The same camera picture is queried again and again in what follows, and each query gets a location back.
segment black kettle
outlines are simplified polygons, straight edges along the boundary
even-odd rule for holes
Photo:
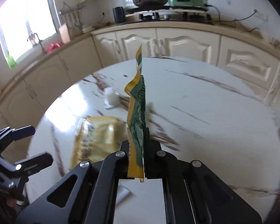
[[[113,8],[113,15],[115,23],[120,24],[125,22],[125,12],[123,7],[115,7]]]

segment gas stove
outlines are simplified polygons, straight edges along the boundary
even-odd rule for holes
[[[204,24],[213,24],[211,15],[207,14],[206,8],[200,7],[171,7],[171,6],[147,6],[126,10],[129,14],[126,18],[133,17],[132,21],[124,22],[148,22],[148,21],[188,21]]]

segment white marble surface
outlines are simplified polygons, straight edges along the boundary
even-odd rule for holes
[[[264,220],[280,185],[280,142],[270,109],[240,79],[212,65],[185,58],[143,58],[142,63],[146,103],[152,105],[151,136],[178,159],[201,160]],[[29,156],[47,151],[54,163],[29,178],[30,201],[69,171],[81,117],[126,120],[124,87],[135,73],[135,60],[106,67],[51,105],[36,128]],[[104,108],[103,89],[109,86],[122,94],[121,107]],[[160,180],[121,183],[132,195],[117,207],[114,223],[165,223]]]

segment faucet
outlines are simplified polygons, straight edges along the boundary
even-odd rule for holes
[[[46,52],[45,48],[43,47],[42,40],[39,39],[37,33],[30,34],[28,39],[27,39],[27,42],[30,41],[32,43],[32,46],[35,47],[37,45],[37,43],[35,42],[35,36],[37,36],[37,38],[38,38],[38,44],[40,44],[40,46],[41,46],[41,50],[42,50],[43,55],[46,55],[47,52]]]

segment yellow snack bag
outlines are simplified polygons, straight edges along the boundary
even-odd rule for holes
[[[84,117],[80,122],[70,169],[81,161],[97,162],[120,148],[127,140],[126,123],[112,116]]]
[[[127,136],[130,143],[129,167],[127,176],[144,178],[143,172],[143,129],[145,128],[145,84],[142,71],[142,45],[136,53],[137,73],[134,79],[125,87],[130,95],[127,114]]]

